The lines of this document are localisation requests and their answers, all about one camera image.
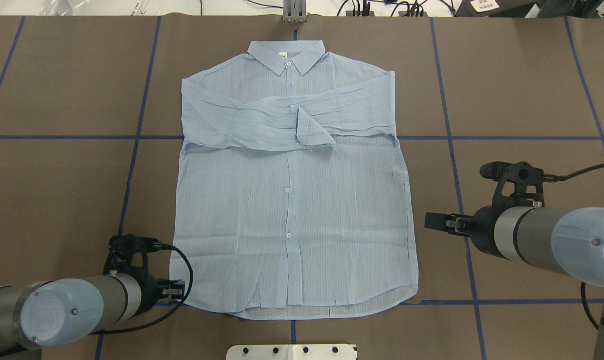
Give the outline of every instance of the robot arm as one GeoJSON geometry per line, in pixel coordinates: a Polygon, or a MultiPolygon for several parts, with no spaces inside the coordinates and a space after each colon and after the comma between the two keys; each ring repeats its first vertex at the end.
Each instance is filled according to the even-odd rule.
{"type": "Polygon", "coordinates": [[[145,328],[148,324],[126,330],[102,330],[150,310],[160,299],[181,299],[171,312],[151,325],[165,319],[183,303],[190,285],[184,293],[182,280],[156,279],[149,273],[148,253],[160,250],[176,250],[183,255],[174,246],[151,237],[114,236],[102,276],[0,287],[0,356],[39,359],[38,350],[43,347],[75,342],[91,333],[145,328]],[[142,257],[141,266],[133,266],[133,256],[137,254],[142,257]]]}
{"type": "MultiPolygon", "coordinates": [[[[473,216],[427,212],[425,227],[471,238],[488,255],[573,276],[604,287],[604,208],[577,210],[544,207],[542,183],[566,180],[604,164],[565,177],[545,174],[527,162],[490,162],[480,168],[483,178],[498,183],[492,204],[473,216]],[[502,194],[506,182],[515,185],[502,194]],[[535,187],[534,193],[527,193],[535,187]]],[[[604,360],[604,308],[595,356],[604,360]]]]}

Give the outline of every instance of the shirt collar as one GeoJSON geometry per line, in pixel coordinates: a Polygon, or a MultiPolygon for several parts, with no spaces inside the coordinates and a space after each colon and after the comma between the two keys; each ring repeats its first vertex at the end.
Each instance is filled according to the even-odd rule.
{"type": "Polygon", "coordinates": [[[320,60],[326,49],[321,40],[295,41],[251,41],[248,53],[278,76],[284,71],[287,61],[293,62],[301,75],[305,75],[320,60]],[[287,58],[282,52],[299,53],[287,58]]]}

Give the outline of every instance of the shirt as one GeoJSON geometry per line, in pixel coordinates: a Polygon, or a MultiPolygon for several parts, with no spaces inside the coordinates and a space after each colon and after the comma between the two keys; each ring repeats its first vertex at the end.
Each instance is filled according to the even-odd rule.
{"type": "MultiPolygon", "coordinates": [[[[416,294],[394,77],[322,41],[253,41],[182,80],[174,244],[194,269],[186,304],[317,319],[416,294]]],[[[179,257],[171,278],[188,278],[179,257]]]]}

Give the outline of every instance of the white floor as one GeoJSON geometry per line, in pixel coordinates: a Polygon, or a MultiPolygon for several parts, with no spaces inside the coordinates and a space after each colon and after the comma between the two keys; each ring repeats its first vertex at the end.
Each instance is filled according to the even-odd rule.
{"type": "MultiPolygon", "coordinates": [[[[282,13],[281,9],[251,4],[246,0],[202,0],[202,2],[204,15],[251,16],[282,13]]],[[[282,5],[282,0],[256,0],[256,2],[282,5]]],[[[311,14],[335,16],[342,2],[343,0],[307,0],[306,9],[311,14]]],[[[460,3],[461,0],[453,0],[456,9],[460,3]]],[[[375,16],[389,16],[394,7],[394,4],[385,5],[381,2],[371,4],[375,16]]],[[[431,17],[451,16],[441,0],[427,0],[423,7],[431,17]]],[[[352,9],[353,5],[348,2],[341,16],[352,9]]],[[[598,10],[600,14],[604,14],[604,2],[598,10]]],[[[157,16],[172,12],[199,15],[200,2],[199,0],[0,0],[0,15],[54,15],[64,12],[88,16],[157,16]]]]}

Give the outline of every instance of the white metal plate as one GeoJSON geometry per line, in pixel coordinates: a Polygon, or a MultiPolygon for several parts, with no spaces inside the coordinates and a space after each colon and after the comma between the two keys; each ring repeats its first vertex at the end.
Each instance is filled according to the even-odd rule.
{"type": "Polygon", "coordinates": [[[353,344],[235,345],[226,352],[226,360],[357,360],[357,346],[353,344]]]}

